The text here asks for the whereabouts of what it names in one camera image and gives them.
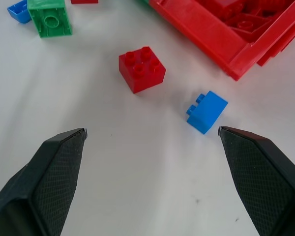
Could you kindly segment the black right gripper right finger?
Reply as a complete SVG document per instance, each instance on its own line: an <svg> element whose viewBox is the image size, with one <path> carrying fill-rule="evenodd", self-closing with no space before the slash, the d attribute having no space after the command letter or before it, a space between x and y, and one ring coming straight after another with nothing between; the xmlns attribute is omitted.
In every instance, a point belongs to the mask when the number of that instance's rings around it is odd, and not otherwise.
<svg viewBox="0 0 295 236"><path fill-rule="evenodd" d="M261 236L295 236L295 165L268 138L218 129L237 193Z"/></svg>

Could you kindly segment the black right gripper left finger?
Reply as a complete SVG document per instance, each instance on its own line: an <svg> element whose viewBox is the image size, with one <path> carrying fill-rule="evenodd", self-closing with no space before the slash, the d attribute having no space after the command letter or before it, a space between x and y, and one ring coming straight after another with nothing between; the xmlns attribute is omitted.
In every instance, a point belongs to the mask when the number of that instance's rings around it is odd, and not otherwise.
<svg viewBox="0 0 295 236"><path fill-rule="evenodd" d="M57 134L0 191L0 236L59 236L74 198L87 130Z"/></svg>

